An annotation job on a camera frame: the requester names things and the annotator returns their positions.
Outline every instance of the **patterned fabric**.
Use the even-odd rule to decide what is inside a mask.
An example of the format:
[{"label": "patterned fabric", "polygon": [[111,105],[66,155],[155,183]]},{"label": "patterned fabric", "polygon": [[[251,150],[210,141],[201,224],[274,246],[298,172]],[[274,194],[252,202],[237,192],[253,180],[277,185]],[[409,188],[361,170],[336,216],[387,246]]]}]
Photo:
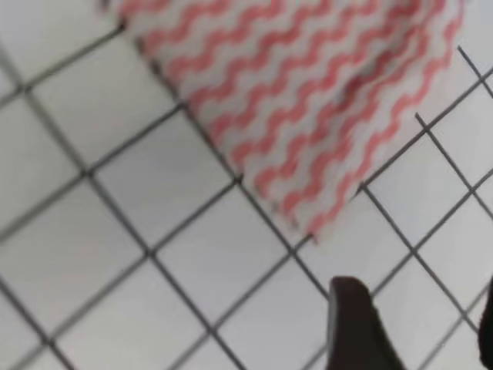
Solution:
[{"label": "patterned fabric", "polygon": [[451,61],[461,0],[110,0],[244,183],[335,219]]}]

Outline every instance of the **red and white cloth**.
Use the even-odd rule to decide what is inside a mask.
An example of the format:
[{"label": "red and white cloth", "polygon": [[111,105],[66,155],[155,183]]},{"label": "red and white cloth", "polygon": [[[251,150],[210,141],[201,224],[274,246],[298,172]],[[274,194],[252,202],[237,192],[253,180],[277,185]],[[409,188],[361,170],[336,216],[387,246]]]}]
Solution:
[{"label": "red and white cloth", "polygon": [[110,0],[244,183],[319,234],[450,64],[463,0]]}]

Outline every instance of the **grout line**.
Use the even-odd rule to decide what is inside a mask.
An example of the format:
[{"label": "grout line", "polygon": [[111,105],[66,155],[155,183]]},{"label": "grout line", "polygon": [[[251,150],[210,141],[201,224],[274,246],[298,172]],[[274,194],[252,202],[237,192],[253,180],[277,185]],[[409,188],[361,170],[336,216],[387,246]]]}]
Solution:
[{"label": "grout line", "polygon": [[[295,250],[301,249],[309,240],[311,237],[305,237],[303,240],[301,240],[297,246],[295,246]],[[265,273],[262,277],[258,279],[256,283],[254,283],[245,293],[243,293],[240,298],[238,298],[222,315],[221,317],[214,323],[213,328],[214,330],[218,331],[226,322],[227,320],[233,316],[243,305],[257,292],[259,291],[269,280],[272,276],[275,275],[289,260],[291,259],[291,256],[286,253],[277,263],[275,263],[274,266],[272,266],[267,273]],[[188,361],[189,357],[191,357],[196,350],[199,349],[199,346],[193,345],[193,348],[187,351],[188,356],[182,356],[179,364],[182,365],[184,362]],[[179,366],[178,365],[172,365],[171,368],[168,370],[176,370]]]},{"label": "grout line", "polygon": [[[479,79],[475,81],[467,90],[465,90],[450,106],[445,108],[439,113],[432,121],[427,125],[428,129],[437,125],[446,115],[448,115],[460,102],[467,98],[474,90],[476,90],[485,80],[493,74],[493,68],[490,68],[483,76],[479,75]],[[401,155],[403,155],[414,143],[416,143],[423,135],[424,131],[420,131],[415,137],[409,140],[397,153],[395,153],[387,162],[385,162],[380,168],[378,168],[367,180],[363,182],[364,186],[369,187],[393,162],[395,162]]]},{"label": "grout line", "polygon": [[98,305],[104,298],[108,297],[115,289],[121,286],[132,273],[137,271],[146,262],[146,257],[142,256],[138,260],[132,262],[122,273],[113,278],[105,287],[92,296],[86,303],[84,303],[77,311],[71,314],[63,323],[58,326],[52,333],[53,340],[62,337],[70,328],[72,328],[77,322],[82,320],[96,305]]},{"label": "grout line", "polygon": [[[17,77],[16,81],[21,84],[21,80],[18,74],[15,74],[15,68],[12,66],[10,70],[14,73],[13,76]],[[88,175],[86,170],[86,165],[84,161],[80,157],[80,155],[76,152],[75,148],[71,145],[69,140],[65,138],[65,136],[59,131],[57,125],[55,125],[55,120],[44,110],[42,105],[35,99],[35,97],[31,94],[30,89],[24,90],[25,97],[28,100],[28,103],[32,106],[33,110],[37,114],[38,118],[41,120],[42,125],[46,128],[52,138],[61,146],[61,148],[65,151],[65,153],[69,156],[70,160],[78,167],[84,175]],[[144,255],[149,258],[161,272],[163,277],[173,286],[175,292],[181,297],[181,299],[187,304],[189,309],[195,314],[195,316],[202,323],[203,327],[207,330],[210,335],[212,335],[221,346],[221,348],[226,352],[228,357],[230,357],[231,361],[235,363],[235,365],[240,370],[246,370],[244,365],[240,362],[240,360],[233,354],[231,349],[227,346],[227,344],[222,340],[222,338],[212,329],[208,321],[205,319],[204,315],[200,310],[195,306],[192,300],[186,295],[184,290],[178,285],[175,281],[174,277],[161,265],[159,260],[157,259],[155,254],[150,253],[150,249],[147,247],[146,242],[136,231],[134,226],[126,219],[123,212],[116,206],[116,203],[113,201],[111,196],[108,194],[106,189],[99,183],[99,181],[94,176],[87,176],[88,181],[92,185],[94,191],[99,195],[100,199],[106,204],[109,210],[112,211],[113,216],[121,223],[122,227],[129,233],[129,235],[133,238],[133,240],[137,243],[141,251]],[[8,294],[9,298],[12,300],[14,298],[13,295],[10,294],[9,290],[6,290],[6,286],[3,287],[6,294]],[[55,340],[49,339],[48,336],[42,331],[41,327],[37,325],[34,319],[27,315],[27,311],[20,304],[20,301],[13,300],[16,303],[16,308],[20,311],[24,317],[24,319],[33,327],[33,329],[38,333],[40,338],[42,339],[43,344],[48,345],[53,353],[59,358],[60,362],[68,369],[73,370],[73,365],[69,363],[66,357],[58,350]]]},{"label": "grout line", "polygon": [[0,98],[0,109],[3,109],[9,103],[13,102],[20,94],[19,89],[15,89],[13,92],[10,92],[6,96]]},{"label": "grout line", "polygon": [[117,36],[123,34],[123,31],[125,31],[125,29],[122,26],[119,26],[116,29],[113,29],[112,31],[108,32],[107,34],[99,37],[95,41],[82,47],[78,52],[74,52],[73,54],[71,54],[68,57],[65,57],[63,60],[56,63],[52,67],[39,73],[36,77],[34,77],[30,81],[28,81],[26,84],[24,84],[24,89],[27,89],[27,90],[33,89],[35,86],[37,86],[40,83],[42,83],[43,81],[45,81],[48,77],[53,76],[55,73],[61,72],[63,69],[70,66],[75,61],[87,56],[89,53],[93,52],[97,48],[105,45],[106,43],[115,39]]},{"label": "grout line", "polygon": [[[404,257],[401,262],[394,267],[389,274],[384,277],[382,282],[377,285],[375,289],[371,292],[372,299],[375,299],[383,290],[383,288],[392,280],[397,272],[413,257],[411,252],[407,253],[406,257]],[[322,347],[320,347],[315,354],[310,358],[310,360],[306,363],[306,365],[301,370],[310,370],[313,365],[322,357],[327,350],[327,343],[325,343]]]},{"label": "grout line", "polygon": [[231,348],[226,344],[226,342],[220,337],[220,335],[214,330],[211,324],[207,321],[205,315],[198,309],[198,307],[193,303],[193,301],[188,297],[185,291],[178,284],[174,276],[171,275],[165,269],[163,264],[159,262],[155,255],[150,255],[151,261],[157,267],[157,269],[161,272],[161,275],[168,281],[169,284],[174,288],[175,292],[182,298],[182,300],[186,303],[188,308],[195,314],[196,318],[200,321],[202,326],[206,329],[207,333],[216,339],[217,344],[224,350],[230,360],[237,366],[240,370],[247,370],[245,365],[238,359],[238,357],[233,353]]},{"label": "grout line", "polygon": [[90,42],[88,45],[83,46],[77,52],[65,57],[64,59],[58,61],[55,65],[47,68],[46,70],[39,73],[37,76],[33,77],[27,82],[23,82],[23,78],[21,73],[14,67],[13,61],[7,56],[7,52],[0,48],[0,66],[3,67],[5,72],[12,77],[13,82],[17,85],[17,89],[13,92],[11,99],[22,94],[23,91],[31,90],[43,81],[45,81],[48,77],[54,75],[57,72],[61,72],[66,67],[70,66],[77,60],[87,56],[90,52],[95,49],[105,45],[107,42],[113,40],[118,35],[121,35],[124,31],[122,26],[113,29],[107,34],[99,37],[98,39]]},{"label": "grout line", "polygon": [[[372,184],[388,167],[392,165],[392,163],[399,159],[404,153],[407,152],[409,148],[411,148],[421,137],[423,137],[425,133],[426,132],[424,130],[421,130],[416,136],[409,140],[402,148],[399,149],[397,153],[395,153],[387,162],[385,162],[363,182],[363,187],[369,187],[370,184]],[[360,193],[362,190],[363,188],[362,186],[360,186],[358,188],[358,193]]]},{"label": "grout line", "polygon": [[236,180],[227,184],[222,190],[213,195],[207,202],[192,212],[185,220],[181,221],[177,227],[171,230],[163,239],[157,242],[155,247],[151,248],[151,253],[158,254],[166,245],[178,236],[182,230],[185,230],[193,221],[213,207],[219,200],[223,199],[230,191],[233,191],[237,184]]},{"label": "grout line", "polygon": [[12,367],[7,368],[7,370],[22,370],[27,368],[41,355],[41,352],[43,352],[44,349],[45,347],[43,345],[38,345]]},{"label": "grout line", "polygon": [[388,285],[388,283],[391,282],[391,280],[394,278],[395,275],[404,267],[404,265],[410,261],[413,257],[412,252],[407,253],[404,258],[391,270],[391,272],[380,282],[377,287],[371,292],[371,297],[375,298],[377,297],[381,291],[384,290],[384,288]]},{"label": "grout line", "polygon": [[471,184],[467,181],[467,179],[465,178],[465,176],[461,172],[461,170],[459,170],[459,167],[457,166],[457,164],[455,164],[455,162],[450,157],[450,155],[447,153],[447,151],[445,150],[445,148],[438,141],[438,139],[434,135],[434,133],[432,133],[431,130],[430,130],[430,128],[426,126],[426,123],[424,123],[424,120],[421,118],[421,116],[419,115],[419,113],[416,113],[414,115],[414,117],[419,122],[419,124],[423,127],[423,130],[428,134],[428,136],[430,137],[430,139],[433,142],[433,144],[438,148],[438,150],[440,150],[440,153],[445,157],[445,159],[447,160],[448,164],[450,164],[450,166],[455,171],[455,173],[457,174],[457,176],[459,176],[459,178],[461,179],[462,183],[464,183],[464,185],[468,188],[468,190],[470,192],[473,192]]},{"label": "grout line", "polygon": [[327,343],[320,347],[301,370],[310,370],[327,352]]},{"label": "grout line", "polygon": [[116,157],[122,154],[125,150],[134,146],[136,143],[140,142],[144,138],[146,138],[149,134],[160,128],[164,125],[169,119],[172,119],[176,114],[178,114],[182,110],[182,106],[180,104],[175,105],[169,112],[164,113],[161,117],[152,121],[149,125],[141,129],[137,134],[130,137],[127,141],[116,147],[111,152],[107,153],[104,157],[97,160],[91,166],[89,173],[95,173],[102,167],[106,166],[108,163],[113,161]]},{"label": "grout line", "polygon": [[36,321],[34,315],[22,304],[20,299],[14,294],[10,287],[5,283],[3,277],[0,277],[0,291],[7,298],[15,310],[22,316],[25,323],[36,333],[42,345],[51,349],[53,355],[68,369],[74,370],[72,363],[59,350],[56,343],[49,339],[43,331],[42,326]]},{"label": "grout line", "polygon": [[[469,315],[472,310],[474,310],[476,304],[483,298],[483,295],[486,294],[486,292],[489,289],[489,284],[487,284],[479,294],[473,299],[473,301],[469,304],[469,306],[466,308],[466,313]],[[464,320],[462,318],[459,318],[453,325],[452,327],[447,331],[445,336],[437,343],[435,348],[430,352],[430,354],[426,357],[426,359],[421,363],[421,365],[418,367],[418,370],[425,370],[434,360],[434,358],[440,353],[441,350],[445,347],[447,342],[452,338],[453,334],[459,329],[459,327],[462,325]]]},{"label": "grout line", "polygon": [[[139,52],[141,52],[141,45],[139,42],[135,42],[135,46]],[[161,86],[175,99],[178,103],[182,103],[184,105],[185,114],[188,117],[188,121],[192,123],[192,127],[195,129],[197,134],[200,136],[202,141],[206,144],[209,151],[212,155],[218,160],[223,169],[230,175],[232,180],[236,180],[238,175],[232,169],[231,165],[228,164],[224,156],[219,152],[219,150],[214,146],[212,140],[207,135],[205,129],[199,124],[196,117],[193,115],[192,110],[186,102],[181,101],[179,99],[179,94],[174,88],[173,84],[170,83],[165,76],[159,73],[159,68],[156,64],[152,64],[150,67],[151,71],[156,76],[157,80],[161,83]],[[279,231],[279,229],[274,225],[272,220],[266,215],[265,211],[258,204],[258,202],[253,198],[250,192],[245,188],[243,183],[239,181],[238,187],[241,192],[245,196],[245,198],[249,201],[249,203],[253,206],[253,208],[257,211],[259,216],[263,219],[263,221],[269,226],[269,228],[273,231],[273,233],[277,236],[277,239],[281,242],[281,244],[287,249],[287,252],[291,255],[291,257],[297,262],[298,266],[305,273],[308,279],[314,284],[315,288],[328,300],[328,293],[324,289],[324,287],[320,284],[320,282],[314,277],[313,273],[307,268],[306,264],[300,259],[300,257],[296,254],[293,248],[290,246],[290,243],[283,236],[283,234]]]},{"label": "grout line", "polygon": [[[463,48],[461,46],[458,46],[457,50],[461,54],[462,58],[464,58],[466,63],[469,64],[469,67],[471,67],[472,72],[474,72],[477,77],[481,78],[481,73],[479,72],[478,68],[476,68],[476,66],[472,62],[471,58],[469,58],[469,55],[463,50]],[[488,94],[490,94],[490,96],[493,98],[493,91],[491,91],[491,88],[488,85],[488,83],[486,81],[483,81],[482,84],[483,84],[484,88],[486,89],[486,91],[488,91]]]},{"label": "grout line", "polygon": [[445,347],[447,342],[452,338],[452,336],[455,334],[457,329],[462,325],[464,320],[462,318],[459,318],[454,322],[452,327],[448,329],[447,333],[445,336],[436,344],[434,349],[430,352],[430,354],[424,359],[424,361],[419,365],[418,370],[425,370],[434,360],[435,357],[437,357],[438,353]]},{"label": "grout line", "polygon": [[9,225],[0,230],[0,245],[4,244],[10,237],[15,233],[19,232],[24,226],[33,222],[33,220],[46,209],[48,209],[52,204],[54,204],[58,199],[64,197],[70,192],[75,186],[82,182],[82,176],[79,175],[76,178],[70,180],[65,185],[61,186],[59,189],[55,190],[52,194],[48,195],[41,202],[32,207],[28,212],[20,216],[19,218],[13,220]]},{"label": "grout line", "polygon": [[[447,151],[445,150],[445,148],[438,141],[437,137],[430,131],[430,129],[428,127],[426,127],[426,125],[424,124],[423,119],[417,113],[416,113],[416,119],[423,126],[424,130],[426,130],[427,134],[431,138],[431,141],[433,141],[433,143],[438,148],[438,150],[440,150],[440,153],[445,157],[445,159],[447,160],[448,164],[450,164],[450,166],[454,169],[454,171],[456,172],[456,174],[460,177],[460,179],[462,180],[462,182],[464,183],[464,185],[468,188],[469,193],[477,200],[477,202],[479,203],[479,205],[481,206],[481,208],[483,208],[483,210],[485,210],[486,214],[493,220],[493,213],[488,208],[488,206],[486,205],[486,203],[481,199],[481,197],[476,193],[476,191],[475,191],[476,188],[473,187],[473,186],[471,186],[471,184],[467,181],[467,179],[465,178],[464,174],[459,170],[457,164],[455,164],[455,162],[453,161],[453,159],[451,158],[451,156],[447,153]],[[461,202],[459,202],[459,203],[456,205],[457,208],[460,207],[460,205],[461,205]]]},{"label": "grout line", "polygon": [[247,292],[245,292],[239,299],[234,302],[228,310],[221,315],[221,317],[214,324],[214,328],[217,330],[221,328],[224,323],[235,314],[243,304],[257,293],[261,287],[263,287],[272,276],[275,275],[288,261],[291,256],[286,253],[274,266],[272,266],[267,273],[265,273]]},{"label": "grout line", "polygon": [[467,199],[471,197],[471,193],[467,192],[414,246],[416,251],[419,251],[423,245],[437,232],[437,230],[442,227],[450,217],[454,215],[455,212],[465,203]]},{"label": "grout line", "polygon": [[25,101],[38,117],[39,122],[45,127],[49,135],[60,145],[65,154],[69,157],[76,168],[85,171],[86,164],[82,156],[70,143],[65,134],[55,125],[55,120],[48,114],[46,109],[30,91],[25,92]]},{"label": "grout line", "polygon": [[402,231],[399,229],[399,227],[396,225],[395,221],[392,219],[392,217],[388,214],[388,212],[384,209],[384,207],[380,204],[378,199],[368,190],[367,187],[364,188],[364,192],[369,196],[373,204],[377,207],[377,209],[381,212],[381,214],[385,217],[387,222],[391,225],[391,227],[394,229],[395,233],[399,236],[399,238],[402,240],[404,245],[409,249],[409,251],[413,254],[413,257],[419,262],[419,264],[428,272],[428,275],[434,280],[434,282],[440,287],[440,289],[444,292],[444,294],[448,297],[448,299],[451,301],[451,303],[455,306],[455,308],[459,311],[461,314],[462,318],[468,323],[468,325],[471,327],[472,330],[476,330],[475,325],[472,323],[471,319],[467,316],[465,310],[462,308],[462,306],[459,304],[457,298],[448,290],[448,288],[445,286],[445,284],[440,280],[440,278],[435,274],[433,270],[430,269],[428,264],[423,260],[421,255],[418,253],[418,251],[412,247],[411,243],[407,238],[402,234]]},{"label": "grout line", "polygon": [[209,334],[203,334],[197,339],[184,353],[182,353],[167,370],[177,370],[181,368],[192,356],[205,345],[205,342],[211,340]]}]

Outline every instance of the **white tile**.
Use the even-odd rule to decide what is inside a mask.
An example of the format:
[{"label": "white tile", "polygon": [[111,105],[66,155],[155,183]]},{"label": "white tile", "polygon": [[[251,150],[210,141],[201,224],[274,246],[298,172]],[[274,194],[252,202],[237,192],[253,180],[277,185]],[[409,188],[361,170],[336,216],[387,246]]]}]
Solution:
[{"label": "white tile", "polygon": [[433,81],[429,94],[417,108],[421,118],[426,123],[431,122],[462,93],[465,93],[477,79],[462,55],[455,51],[450,69]]},{"label": "white tile", "polygon": [[490,210],[493,210],[493,177],[489,177],[477,190],[477,194]]},{"label": "white tile", "polygon": [[209,339],[180,369],[236,370],[237,367],[226,356],[221,347],[213,339]]},{"label": "white tile", "polygon": [[409,369],[424,361],[459,316],[414,258],[381,291],[375,304],[389,339]]},{"label": "white tile", "polygon": [[161,370],[203,333],[157,269],[144,265],[59,341],[76,368]]},{"label": "white tile", "polygon": [[464,29],[459,40],[459,44],[481,73],[493,67],[493,48],[488,37],[493,33],[491,14],[493,14],[491,0],[470,1],[466,8]]},{"label": "white tile", "polygon": [[247,368],[299,370],[324,343],[326,323],[327,302],[291,261],[220,334]]},{"label": "white tile", "polygon": [[427,136],[385,170],[370,189],[412,244],[467,193]]},{"label": "white tile", "polygon": [[38,339],[2,294],[0,327],[0,369],[6,370],[32,350],[38,344]]},{"label": "white tile", "polygon": [[327,356],[321,356],[308,370],[327,370]]},{"label": "white tile", "polygon": [[14,85],[9,77],[0,68],[0,99],[14,90]]},{"label": "white tile", "polygon": [[150,244],[229,181],[181,114],[128,149],[99,176]]},{"label": "white tile", "polygon": [[255,197],[257,204],[291,246],[295,246],[303,240],[306,234],[301,229],[294,227],[278,210],[274,209],[270,202],[257,196],[253,191],[250,191],[250,194]]},{"label": "white tile", "polygon": [[1,0],[0,39],[25,79],[111,31],[85,0]]},{"label": "white tile", "polygon": [[433,128],[471,184],[493,168],[493,99],[480,86]]},{"label": "white tile", "polygon": [[232,190],[160,254],[211,321],[286,253],[239,190]]},{"label": "white tile", "polygon": [[51,331],[138,257],[84,184],[2,246],[0,274]]},{"label": "white tile", "polygon": [[87,163],[173,106],[141,57],[121,38],[44,81],[35,93]]},{"label": "white tile", "polygon": [[26,368],[27,370],[65,370],[65,367],[60,361],[48,350],[37,357],[32,364]]},{"label": "white tile", "polygon": [[485,370],[479,360],[475,333],[462,323],[445,346],[431,361],[427,370]]},{"label": "white tile", "polygon": [[0,111],[0,229],[76,175],[24,101]]},{"label": "white tile", "polygon": [[377,151],[373,155],[373,165],[365,175],[365,179],[371,177],[422,130],[423,128],[416,117],[414,117],[413,111],[410,111],[409,113],[406,113],[405,116],[401,117],[401,127],[395,133],[392,140],[377,148]]},{"label": "white tile", "polygon": [[355,276],[374,289],[408,249],[365,193],[350,201],[319,245],[300,255],[320,283],[329,288],[337,275]]},{"label": "white tile", "polygon": [[483,312],[485,312],[487,300],[488,300],[488,294],[483,295],[481,297],[481,300],[473,307],[473,309],[469,313],[469,318],[471,318],[472,322],[474,322],[478,328],[479,325],[481,324],[481,318],[483,317]]},{"label": "white tile", "polygon": [[491,279],[492,240],[493,221],[472,198],[420,249],[462,307],[469,306]]}]

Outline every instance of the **white tile floor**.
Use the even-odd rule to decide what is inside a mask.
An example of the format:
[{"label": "white tile floor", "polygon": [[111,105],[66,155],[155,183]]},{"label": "white tile floor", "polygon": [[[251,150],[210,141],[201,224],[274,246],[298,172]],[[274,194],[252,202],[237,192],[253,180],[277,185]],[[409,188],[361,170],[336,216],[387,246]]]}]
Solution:
[{"label": "white tile floor", "polygon": [[441,93],[315,246],[86,0],[0,0],[0,370],[321,370],[338,274],[372,289],[409,370],[480,369],[491,12],[468,3]]}]

